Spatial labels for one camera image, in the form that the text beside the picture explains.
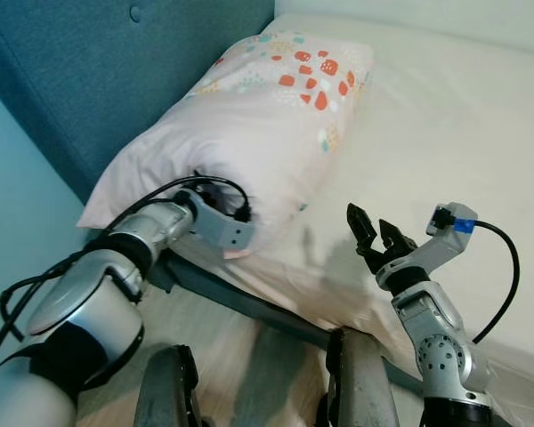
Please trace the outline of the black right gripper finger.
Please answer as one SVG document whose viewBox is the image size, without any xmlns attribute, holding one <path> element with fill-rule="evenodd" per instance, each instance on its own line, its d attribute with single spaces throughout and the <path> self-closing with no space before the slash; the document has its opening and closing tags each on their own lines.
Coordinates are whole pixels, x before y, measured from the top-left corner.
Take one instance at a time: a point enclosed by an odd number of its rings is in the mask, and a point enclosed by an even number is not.
<svg viewBox="0 0 534 427">
<path fill-rule="evenodd" d="M 413 239 L 405 236 L 397 225 L 386 220 L 378 221 L 378 235 L 386 253 L 412 253 L 418 248 Z"/>
<path fill-rule="evenodd" d="M 349 203 L 347 205 L 347 224 L 356 240 L 355 252 L 365 259 L 376 254 L 373 243 L 378 237 L 378 232 L 374 228 L 372 220 L 369 219 L 368 213 L 356 204 Z"/>
</svg>

